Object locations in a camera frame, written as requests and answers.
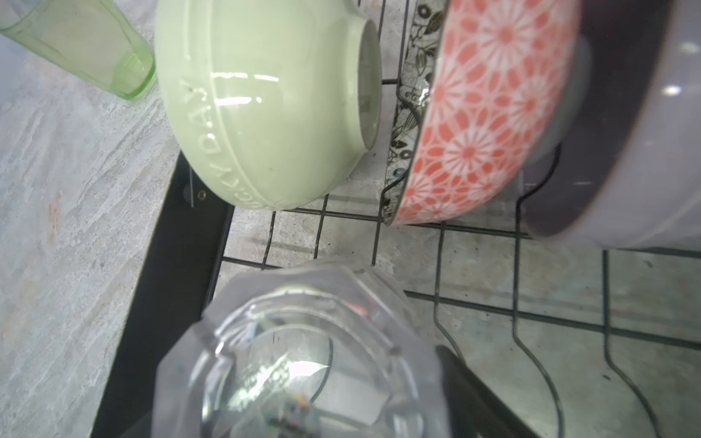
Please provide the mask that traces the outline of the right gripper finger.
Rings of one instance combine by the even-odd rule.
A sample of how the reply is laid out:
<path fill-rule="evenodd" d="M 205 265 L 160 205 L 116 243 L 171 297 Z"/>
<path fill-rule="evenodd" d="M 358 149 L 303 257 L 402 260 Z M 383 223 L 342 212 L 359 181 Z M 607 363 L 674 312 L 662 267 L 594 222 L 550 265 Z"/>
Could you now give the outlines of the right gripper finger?
<path fill-rule="evenodd" d="M 538 438 L 452 350 L 437 346 L 453 437 Z"/>

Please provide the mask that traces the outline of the clear glass cup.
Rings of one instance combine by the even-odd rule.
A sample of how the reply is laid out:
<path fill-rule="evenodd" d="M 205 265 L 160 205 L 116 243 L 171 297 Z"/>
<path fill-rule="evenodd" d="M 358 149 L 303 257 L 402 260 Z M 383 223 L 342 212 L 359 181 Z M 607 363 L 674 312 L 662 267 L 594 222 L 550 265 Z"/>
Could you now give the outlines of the clear glass cup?
<path fill-rule="evenodd" d="M 443 372 L 399 284 L 314 261 L 233 277 L 157 369 L 154 437 L 447 437 Z"/>

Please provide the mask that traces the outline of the lavender ceramic bowl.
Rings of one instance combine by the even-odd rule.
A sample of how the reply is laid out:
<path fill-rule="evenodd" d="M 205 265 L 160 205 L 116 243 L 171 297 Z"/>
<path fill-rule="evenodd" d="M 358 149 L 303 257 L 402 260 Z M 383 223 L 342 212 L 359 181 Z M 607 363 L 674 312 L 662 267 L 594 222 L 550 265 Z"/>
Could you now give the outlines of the lavender ceramic bowl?
<path fill-rule="evenodd" d="M 587 1 L 593 68 L 559 160 L 525 169 L 536 238 L 599 248 L 700 236 L 700 5 Z"/>

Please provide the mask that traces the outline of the red white patterned bowl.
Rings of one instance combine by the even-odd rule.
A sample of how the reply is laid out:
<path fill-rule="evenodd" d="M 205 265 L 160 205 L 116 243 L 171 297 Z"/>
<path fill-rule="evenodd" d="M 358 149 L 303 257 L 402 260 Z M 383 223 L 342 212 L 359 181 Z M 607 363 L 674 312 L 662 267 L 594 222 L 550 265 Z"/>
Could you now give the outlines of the red white patterned bowl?
<path fill-rule="evenodd" d="M 383 222 L 442 222 L 503 190 L 553 123 L 578 1 L 420 1 L 397 86 Z"/>

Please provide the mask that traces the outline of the green glass cup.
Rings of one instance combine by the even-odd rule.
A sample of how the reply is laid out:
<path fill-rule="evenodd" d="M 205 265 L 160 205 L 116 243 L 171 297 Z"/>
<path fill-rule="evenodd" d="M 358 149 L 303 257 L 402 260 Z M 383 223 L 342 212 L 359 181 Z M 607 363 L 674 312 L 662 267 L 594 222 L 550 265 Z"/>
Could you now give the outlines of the green glass cup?
<path fill-rule="evenodd" d="M 3 1 L 1 35 L 124 100 L 156 81 L 150 44 L 113 1 Z"/>

